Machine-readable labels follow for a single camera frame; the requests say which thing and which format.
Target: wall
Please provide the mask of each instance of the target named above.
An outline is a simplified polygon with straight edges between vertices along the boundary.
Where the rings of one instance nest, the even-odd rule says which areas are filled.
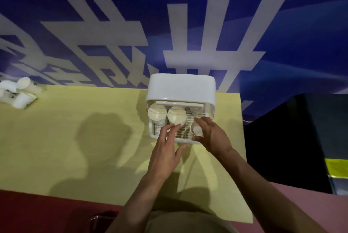
[[[298,93],[348,93],[348,0],[0,0],[0,75],[146,88],[215,77],[244,119]]]

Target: left hand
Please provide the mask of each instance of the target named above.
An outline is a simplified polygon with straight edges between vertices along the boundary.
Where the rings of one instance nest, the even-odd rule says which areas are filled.
[[[186,144],[174,151],[174,138],[181,125],[166,125],[161,128],[156,146],[152,151],[147,175],[164,182],[175,170]]]

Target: white plastic box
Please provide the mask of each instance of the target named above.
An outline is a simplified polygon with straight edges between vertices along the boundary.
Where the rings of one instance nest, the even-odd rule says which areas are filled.
[[[147,108],[153,103],[170,109],[173,106],[185,108],[187,121],[176,134],[177,143],[197,143],[191,140],[190,125],[194,117],[210,117],[214,119],[215,79],[208,75],[188,74],[153,74],[150,77],[146,96]],[[157,139],[160,126],[149,119],[149,134]]]

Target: yellow table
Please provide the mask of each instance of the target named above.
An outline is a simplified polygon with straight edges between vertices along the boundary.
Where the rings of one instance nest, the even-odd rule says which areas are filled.
[[[146,90],[48,85],[26,110],[0,104],[0,189],[124,205],[145,174]],[[245,158],[239,94],[216,93],[215,122]],[[252,223],[233,180],[201,145],[185,149],[160,193]]]

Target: red floor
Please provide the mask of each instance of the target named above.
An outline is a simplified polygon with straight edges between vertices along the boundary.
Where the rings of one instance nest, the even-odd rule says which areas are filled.
[[[347,232],[348,196],[334,196],[274,184],[290,200],[330,233]],[[105,205],[50,196],[0,190],[0,227],[2,232],[76,233],[95,214],[117,212],[120,206]],[[254,224],[231,222],[240,232],[263,232]]]

